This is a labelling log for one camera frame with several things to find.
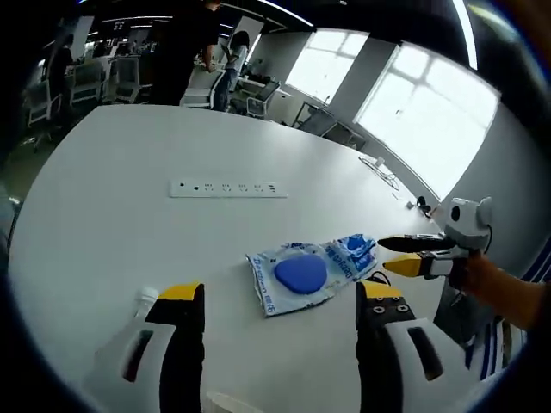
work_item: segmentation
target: blue sponge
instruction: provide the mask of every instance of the blue sponge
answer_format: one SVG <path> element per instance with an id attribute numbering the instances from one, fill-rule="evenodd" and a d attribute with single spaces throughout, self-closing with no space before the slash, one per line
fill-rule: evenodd
<path id="1" fill-rule="evenodd" d="M 314 254 L 297 256 L 281 261 L 274 268 L 275 277 L 290 291 L 297 294 L 312 294 L 327 281 L 324 260 Z"/>

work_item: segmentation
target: round table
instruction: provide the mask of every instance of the round table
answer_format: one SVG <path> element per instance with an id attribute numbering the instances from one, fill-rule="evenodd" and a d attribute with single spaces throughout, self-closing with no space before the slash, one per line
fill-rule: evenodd
<path id="1" fill-rule="evenodd" d="M 100 107 L 65 138 L 15 227 L 9 276 L 31 336 L 78 389 L 94 353 L 131 318 L 136 291 L 206 285 L 202 391 L 270 412 L 359 411 L 355 288 L 266 319 L 245 253 L 435 233 L 359 153 L 275 123 L 201 109 Z M 181 177 L 278 182 L 287 199 L 171 199 Z M 379 262 L 396 256 L 379 247 Z M 390 275 L 417 317 L 443 281 Z"/>

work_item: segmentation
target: white shirt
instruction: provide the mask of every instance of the white shirt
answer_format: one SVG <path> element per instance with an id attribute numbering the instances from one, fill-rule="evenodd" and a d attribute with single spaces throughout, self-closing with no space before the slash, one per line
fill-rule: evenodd
<path id="1" fill-rule="evenodd" d="M 238 73 L 241 73 L 245 59 L 247 59 L 247 46 L 238 46 L 232 52 L 232 56 L 238 56 L 238 58 L 233 60 L 231 63 L 228 63 L 226 65 L 226 69 L 234 69 L 235 71 L 238 71 Z"/>

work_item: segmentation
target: black jeans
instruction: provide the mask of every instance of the black jeans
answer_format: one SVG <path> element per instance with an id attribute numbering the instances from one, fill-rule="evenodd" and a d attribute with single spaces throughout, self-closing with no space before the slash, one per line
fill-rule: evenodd
<path id="1" fill-rule="evenodd" d="M 226 73 L 221 78 L 218 87 L 214 92 L 214 107 L 213 110 L 225 112 L 227 109 L 228 99 L 230 98 L 230 88 L 235 79 L 239 77 L 239 72 L 235 69 L 226 69 Z"/>
<path id="2" fill-rule="evenodd" d="M 193 57 L 185 62 L 160 59 L 155 64 L 153 89 L 149 103 L 180 106 L 182 96 L 189 86 L 193 69 Z"/>

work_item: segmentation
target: power strip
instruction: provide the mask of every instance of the power strip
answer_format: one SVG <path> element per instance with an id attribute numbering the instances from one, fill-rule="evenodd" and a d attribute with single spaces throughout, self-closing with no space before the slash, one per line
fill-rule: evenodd
<path id="1" fill-rule="evenodd" d="M 170 181 L 171 198 L 287 198 L 279 183 L 184 178 Z"/>

